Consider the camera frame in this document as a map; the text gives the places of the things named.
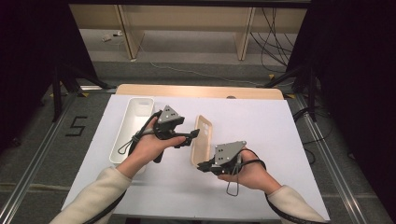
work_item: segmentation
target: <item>tan tray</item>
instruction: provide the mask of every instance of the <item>tan tray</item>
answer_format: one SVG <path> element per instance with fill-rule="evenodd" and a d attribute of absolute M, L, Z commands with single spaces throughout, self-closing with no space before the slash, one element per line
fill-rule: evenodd
<path fill-rule="evenodd" d="M 198 167 L 198 163 L 209 161 L 213 126 L 208 119 L 199 115 L 195 121 L 195 129 L 199 129 L 200 132 L 192 141 L 191 163 L 195 167 Z"/>

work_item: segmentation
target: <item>wrist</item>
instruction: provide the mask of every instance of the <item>wrist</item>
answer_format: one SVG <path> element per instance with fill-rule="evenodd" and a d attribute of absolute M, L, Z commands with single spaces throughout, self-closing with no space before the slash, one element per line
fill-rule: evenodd
<path fill-rule="evenodd" d="M 280 189 L 282 186 L 267 172 L 264 173 L 262 179 L 262 186 L 260 190 L 264 191 L 266 194 L 272 194 L 273 192 Z"/>
<path fill-rule="evenodd" d="M 145 163 L 139 160 L 137 157 L 129 156 L 119 166 L 116 167 L 123 175 L 128 178 L 133 178 L 134 175 L 144 166 Z"/>

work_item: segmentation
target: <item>white sleeve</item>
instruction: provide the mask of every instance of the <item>white sleeve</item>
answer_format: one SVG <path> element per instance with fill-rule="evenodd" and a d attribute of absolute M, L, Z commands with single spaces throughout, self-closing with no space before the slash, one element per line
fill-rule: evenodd
<path fill-rule="evenodd" d="M 282 186 L 277 191 L 268 195 L 268 201 L 273 204 L 281 212 L 299 219 L 323 222 L 323 217 L 315 211 L 304 198 L 293 188 L 289 186 Z M 288 221 L 285 218 L 281 218 L 282 223 L 289 224 L 294 223 Z"/>
<path fill-rule="evenodd" d="M 128 189 L 131 179 L 113 167 L 106 168 L 96 181 L 85 187 L 51 224 L 84 223 L 102 212 Z M 96 223 L 107 223 L 112 212 Z"/>

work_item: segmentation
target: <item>cabinet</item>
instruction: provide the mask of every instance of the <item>cabinet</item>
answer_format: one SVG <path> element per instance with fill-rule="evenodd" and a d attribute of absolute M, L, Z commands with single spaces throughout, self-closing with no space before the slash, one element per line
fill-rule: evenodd
<path fill-rule="evenodd" d="M 137 57 L 147 30 L 228 32 L 233 35 L 237 57 L 245 59 L 250 32 L 269 33 L 271 8 L 255 7 L 158 7 L 69 5 L 80 29 L 114 29 L 125 33 L 130 59 Z M 276 31 L 298 34 L 306 9 L 278 8 Z"/>

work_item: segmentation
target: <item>cable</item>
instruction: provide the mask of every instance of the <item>cable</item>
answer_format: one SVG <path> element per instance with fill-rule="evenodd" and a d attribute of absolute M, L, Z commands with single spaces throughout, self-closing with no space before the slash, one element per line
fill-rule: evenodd
<path fill-rule="evenodd" d="M 310 165 L 314 164 L 315 161 L 317 160 L 317 158 L 315 157 L 315 154 L 314 154 L 312 151 L 310 151 L 310 150 L 308 150 L 308 149 L 306 149 L 306 148 L 304 148 L 304 151 L 305 151 L 305 152 L 308 152 L 308 154 L 310 154 L 311 157 L 312 157 L 312 161 L 310 161 L 310 160 L 308 159 L 308 163 L 309 163 Z"/>
<path fill-rule="evenodd" d="M 282 48 L 282 46 L 281 46 L 279 40 L 278 40 L 277 37 L 276 37 L 276 26 L 275 26 L 275 21 L 276 21 L 276 8 L 273 8 L 273 22 L 272 22 L 272 24 L 270 24 L 270 22 L 269 22 L 269 20 L 268 20 L 268 18 L 267 18 L 267 16 L 266 16 L 266 14 L 265 14 L 265 11 L 264 11 L 264 8 L 263 8 L 263 7 L 262 7 L 262 14 L 263 14 L 265 20 L 267 21 L 268 27 L 270 28 L 270 33 L 269 33 L 269 35 L 270 35 L 270 34 L 273 34 L 273 36 L 274 36 L 274 38 L 275 38 L 275 41 L 276 41 L 276 48 L 277 48 L 277 50 L 278 50 L 278 52 L 279 52 L 279 56 L 280 56 L 281 60 L 283 61 L 283 63 L 286 64 L 285 61 L 283 60 L 282 54 L 280 53 L 279 50 L 282 49 L 282 52 L 283 52 L 283 54 L 285 55 L 285 57 L 286 57 L 288 60 L 289 60 L 289 58 L 286 56 L 285 51 L 283 50 L 283 48 Z"/>
<path fill-rule="evenodd" d="M 293 119 L 294 119 L 294 123 L 297 122 L 297 120 L 302 117 L 305 113 L 307 113 L 309 110 L 309 107 L 303 108 L 299 111 L 297 111 L 296 113 L 293 114 Z"/>
<path fill-rule="evenodd" d="M 288 36 L 287 36 L 286 34 L 283 34 L 283 35 L 285 35 L 286 39 L 288 39 L 289 43 L 290 43 L 291 46 L 294 48 L 294 45 L 293 45 L 293 44 L 291 43 L 291 41 L 289 40 Z"/>
<path fill-rule="evenodd" d="M 107 42 L 104 42 L 106 45 L 110 45 L 110 46 L 117 46 L 117 51 L 120 51 L 120 45 L 122 45 L 123 43 L 124 43 L 124 41 L 123 40 L 121 40 L 119 43 L 117 43 L 117 44 L 110 44 L 110 43 L 107 43 Z"/>
<path fill-rule="evenodd" d="M 260 160 L 260 159 L 259 159 L 259 156 L 258 156 L 253 150 L 251 150 L 251 149 L 242 148 L 241 150 L 239 150 L 238 153 L 236 153 L 236 157 L 239 156 L 239 154 L 240 154 L 242 151 L 249 151 L 249 152 L 253 153 L 253 154 L 257 157 L 257 159 L 255 159 L 255 160 L 250 160 L 250 161 L 244 161 L 244 162 L 242 162 L 242 163 L 240 163 L 240 164 L 237 163 L 237 164 L 235 165 L 235 167 L 233 168 L 233 171 L 232 171 L 231 175 L 236 175 L 236 193 L 235 193 L 235 194 L 231 194 L 231 192 L 229 191 L 231 181 L 228 182 L 227 189 L 226 189 L 226 193 L 227 193 L 228 195 L 231 195 L 231 196 L 234 196 L 234 197 L 238 196 L 238 194 L 239 194 L 239 176 L 238 176 L 238 175 L 239 175 L 239 171 L 242 170 L 242 167 L 244 167 L 244 166 L 246 166 L 246 165 L 248 165 L 248 164 L 251 164 L 251 163 L 253 163 L 253 162 L 259 162 L 265 170 L 267 169 L 267 166 L 265 165 L 265 162 L 262 161 L 262 160 Z"/>
<path fill-rule="evenodd" d="M 148 127 L 149 123 L 154 119 L 154 117 L 158 117 L 158 115 L 161 114 L 161 113 L 162 113 L 162 111 L 160 110 L 160 111 L 152 114 L 151 117 L 149 117 L 149 119 L 146 121 L 146 123 L 140 129 L 140 131 L 137 134 L 135 134 L 129 142 L 127 142 L 126 144 L 123 145 L 123 147 L 127 146 L 127 145 L 130 146 L 129 150 L 128 150 L 128 155 L 131 155 L 132 151 L 134 150 L 134 148 L 137 145 L 137 142 L 143 136 L 143 132 L 146 130 L 146 128 Z M 102 212 L 98 213 L 95 217 L 93 217 L 93 218 L 89 219 L 88 221 L 84 222 L 84 224 L 95 223 L 98 220 L 100 220 L 102 217 L 106 216 L 110 211 L 112 211 L 114 208 L 116 208 L 116 206 L 120 203 L 120 201 L 122 200 L 122 198 L 125 195 L 125 193 L 126 193 L 126 190 L 121 194 L 121 196 L 118 199 L 116 199 L 116 201 L 114 201 L 112 204 L 110 204 Z"/>
<path fill-rule="evenodd" d="M 262 35 L 260 35 L 260 33 L 257 33 L 257 35 L 260 37 L 260 39 L 261 39 L 262 41 L 265 41 L 265 40 L 262 38 Z M 285 50 L 285 51 L 291 53 L 291 50 L 290 50 L 290 49 L 284 49 L 284 48 L 281 48 L 281 47 L 279 47 L 279 46 L 270 44 L 270 43 L 268 43 L 268 42 L 267 42 L 266 44 L 269 45 L 269 46 L 271 46 L 271 47 L 273 47 L 273 48 L 276 48 L 276 49 L 283 49 L 283 50 Z"/>
<path fill-rule="evenodd" d="M 256 83 L 256 82 L 251 82 L 251 81 L 232 80 L 232 79 L 228 79 L 228 78 L 225 78 L 225 77 L 206 75 L 206 74 L 198 73 L 198 72 L 191 71 L 191 70 L 177 69 L 177 68 L 173 68 L 173 67 L 170 67 L 170 66 L 159 66 L 159 65 L 156 65 L 156 64 L 154 64 L 152 62 L 150 62 L 150 63 L 151 63 L 152 66 L 154 66 L 156 68 L 170 69 L 170 70 L 173 70 L 173 71 L 176 71 L 176 72 L 193 73 L 193 74 L 201 76 L 201 77 L 213 77 L 213 78 L 218 78 L 218 79 L 222 79 L 222 80 L 229 81 L 229 82 L 248 83 L 248 84 L 252 84 L 252 85 L 256 85 L 256 86 L 262 85 L 261 83 Z"/>
<path fill-rule="evenodd" d="M 250 33 L 250 35 L 253 37 L 254 41 L 261 47 L 261 49 L 262 49 L 262 56 L 263 56 L 263 52 L 266 51 L 267 54 L 268 54 L 270 57 L 272 57 L 272 56 L 271 56 L 272 53 L 271 53 L 270 51 L 268 51 L 267 49 L 265 49 L 265 48 L 260 44 L 260 42 L 256 39 L 256 37 L 254 37 L 254 35 L 253 35 L 252 33 Z M 282 62 L 281 62 L 278 58 L 276 58 L 275 56 L 272 57 L 272 58 L 273 58 L 274 60 L 276 60 L 277 62 L 282 63 Z M 276 70 L 273 70 L 273 69 L 268 68 L 267 66 L 264 65 L 264 62 L 263 62 L 263 61 L 262 61 L 262 67 L 264 67 L 266 70 L 268 70 L 268 71 L 270 71 L 270 72 L 285 73 L 285 71 L 276 71 Z"/>
<path fill-rule="evenodd" d="M 329 132 L 328 132 L 325 136 L 323 136 L 323 137 L 321 137 L 321 138 L 319 138 L 319 139 L 313 140 L 313 141 L 304 142 L 303 145 L 307 145 L 307 144 L 311 144 L 311 143 L 316 143 L 316 142 L 318 142 L 318 141 L 321 141 L 321 140 L 326 139 L 326 138 L 329 137 L 329 135 L 332 133 L 333 127 L 334 127 L 334 125 L 332 125 L 332 127 L 331 127 L 330 130 L 329 130 Z"/>
<path fill-rule="evenodd" d="M 292 85 L 294 82 L 288 83 L 288 84 L 283 84 L 283 85 L 277 85 L 278 87 L 285 87 L 285 86 L 289 86 Z"/>

